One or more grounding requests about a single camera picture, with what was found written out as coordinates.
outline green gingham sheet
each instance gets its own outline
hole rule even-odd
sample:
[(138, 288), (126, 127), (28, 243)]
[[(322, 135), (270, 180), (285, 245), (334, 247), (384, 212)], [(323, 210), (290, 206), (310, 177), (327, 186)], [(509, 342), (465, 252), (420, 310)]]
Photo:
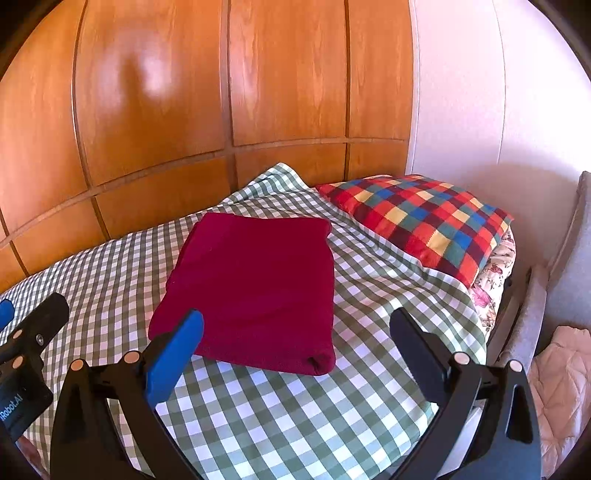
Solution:
[[(207, 211), (331, 221), (337, 360), (331, 373), (311, 377), (193, 356), (157, 412), (204, 478), (371, 479), (404, 455), (424, 433), (436, 406), (425, 401), (389, 338), (390, 313), (400, 306), (451, 351), (484, 363), (485, 335), (466, 288), (423, 268), (323, 200), (287, 165), (269, 169)], [(46, 464), (69, 364), (78, 357), (90, 365), (113, 363), (128, 350), (146, 347), (166, 278), (203, 214), (81, 252), (1, 296), (16, 308), (2, 343), (50, 293), (58, 291), (70, 305), (69, 323), (43, 353), (54, 404), (27, 432)], [(149, 472), (118, 403), (110, 405), (132, 463)]]

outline colorful checkered pillow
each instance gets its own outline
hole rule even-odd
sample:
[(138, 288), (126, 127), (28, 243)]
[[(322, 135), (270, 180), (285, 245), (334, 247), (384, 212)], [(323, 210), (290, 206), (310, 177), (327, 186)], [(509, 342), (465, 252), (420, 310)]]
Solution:
[(408, 175), (319, 185), (319, 193), (359, 223), (470, 287), (513, 220), (464, 189)]

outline folded blanket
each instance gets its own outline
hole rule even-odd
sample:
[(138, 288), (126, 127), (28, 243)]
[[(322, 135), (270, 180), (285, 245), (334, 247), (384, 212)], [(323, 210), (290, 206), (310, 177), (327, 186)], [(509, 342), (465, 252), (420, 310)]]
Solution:
[(560, 326), (528, 373), (540, 425), (542, 476), (573, 449), (591, 417), (591, 336)]
[(329, 232), (321, 218), (205, 214), (181, 249), (149, 338), (173, 330), (194, 308), (204, 318), (196, 355), (296, 374), (330, 372), (336, 359)]

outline gray chair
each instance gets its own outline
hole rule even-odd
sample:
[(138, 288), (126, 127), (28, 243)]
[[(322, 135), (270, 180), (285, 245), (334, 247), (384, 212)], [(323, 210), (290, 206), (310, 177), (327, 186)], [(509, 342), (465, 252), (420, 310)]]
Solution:
[[(536, 265), (513, 330), (498, 364), (515, 358), (529, 370), (548, 346), (556, 327), (591, 330), (591, 173), (584, 171), (564, 244), (550, 270)], [(591, 424), (550, 480), (591, 478)]]

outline wooden wall panel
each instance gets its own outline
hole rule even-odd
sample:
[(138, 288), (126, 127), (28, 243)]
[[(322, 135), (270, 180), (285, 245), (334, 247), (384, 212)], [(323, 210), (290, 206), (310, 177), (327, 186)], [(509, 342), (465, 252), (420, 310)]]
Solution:
[(223, 148), (221, 0), (89, 0), (76, 112), (93, 184)]
[(0, 249), (0, 292), (24, 279), (25, 272), (22, 271), (10, 244)]
[(96, 201), (111, 238), (198, 212), (230, 194), (226, 159), (213, 158), (135, 180)]
[(295, 145), (237, 153), (238, 187), (248, 184), (279, 162), (293, 168), (309, 186), (343, 181), (345, 144)]
[(16, 237), (14, 245), (25, 268), (34, 274), (104, 241), (92, 204), (85, 200), (36, 223)]
[(351, 137), (407, 140), (413, 37), (407, 0), (349, 0)]
[(0, 81), (0, 208), (9, 231), (86, 190), (72, 120), (72, 67), (84, 0), (64, 0)]
[(404, 0), (63, 0), (0, 80), (0, 289), (278, 162), (402, 175), (412, 82)]
[(381, 173), (404, 175), (408, 142), (384, 141), (353, 143), (349, 146), (349, 174), (347, 180), (361, 179)]
[(345, 3), (232, 0), (236, 145), (345, 134)]

